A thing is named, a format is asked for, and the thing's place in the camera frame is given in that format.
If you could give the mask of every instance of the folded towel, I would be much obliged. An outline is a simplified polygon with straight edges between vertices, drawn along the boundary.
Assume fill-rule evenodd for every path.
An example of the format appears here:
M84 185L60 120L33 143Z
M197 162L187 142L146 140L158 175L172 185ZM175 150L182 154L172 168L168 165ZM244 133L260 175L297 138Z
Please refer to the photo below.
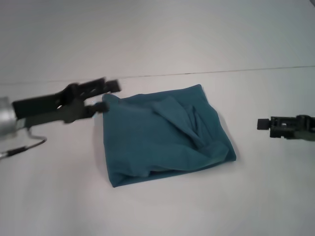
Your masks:
M113 187L200 171L235 152L201 85L119 99L105 94L104 146Z

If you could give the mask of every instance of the white surface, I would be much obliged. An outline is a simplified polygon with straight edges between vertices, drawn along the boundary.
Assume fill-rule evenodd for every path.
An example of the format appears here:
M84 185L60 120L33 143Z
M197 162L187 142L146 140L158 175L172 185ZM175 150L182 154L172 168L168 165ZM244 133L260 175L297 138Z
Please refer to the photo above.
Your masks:
M309 0L4 0L0 81L315 65L314 22Z
M198 173L112 188L101 116L36 127L48 142L0 163L1 236L313 236L315 145L258 118L312 114L315 68L129 78L120 97L202 84L238 154ZM1 86L20 99L66 82ZM1 143L0 149L25 142Z

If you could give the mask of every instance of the cable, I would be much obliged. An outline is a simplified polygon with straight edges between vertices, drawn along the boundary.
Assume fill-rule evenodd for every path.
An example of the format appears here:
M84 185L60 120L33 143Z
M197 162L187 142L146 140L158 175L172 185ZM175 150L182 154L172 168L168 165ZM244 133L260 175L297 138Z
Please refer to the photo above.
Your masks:
M28 137L30 139L36 139L36 140L41 140L41 141L38 142L38 143L35 143L33 145L30 145L30 146L19 147L19 148L16 148L16 149L11 149L11 150L8 150L8 151L5 151L5 152L1 152L0 153L0 160L8 158L8 157L11 157L11 156L14 156L14 155L19 154L21 152L27 151L27 150L29 150L31 148L35 148L35 147L37 147L37 146L39 146L39 145L41 145L41 144L43 144L44 142L47 141L47 138L44 137L44 136L33 135L32 131L31 131L31 128L27 129L27 133L28 133Z

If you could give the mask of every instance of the cloth fold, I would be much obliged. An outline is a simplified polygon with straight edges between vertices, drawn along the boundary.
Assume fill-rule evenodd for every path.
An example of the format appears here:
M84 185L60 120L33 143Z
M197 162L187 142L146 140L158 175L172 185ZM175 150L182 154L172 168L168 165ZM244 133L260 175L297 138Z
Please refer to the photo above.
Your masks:
M105 94L109 180L114 187L234 161L233 147L201 85L119 99Z

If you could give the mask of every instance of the metal cylinder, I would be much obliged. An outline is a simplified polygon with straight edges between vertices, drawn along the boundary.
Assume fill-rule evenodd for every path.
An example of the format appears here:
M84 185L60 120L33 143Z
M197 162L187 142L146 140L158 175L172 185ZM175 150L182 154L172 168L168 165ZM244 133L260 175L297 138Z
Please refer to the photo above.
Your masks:
M16 132L16 116L8 97L0 97L0 137Z

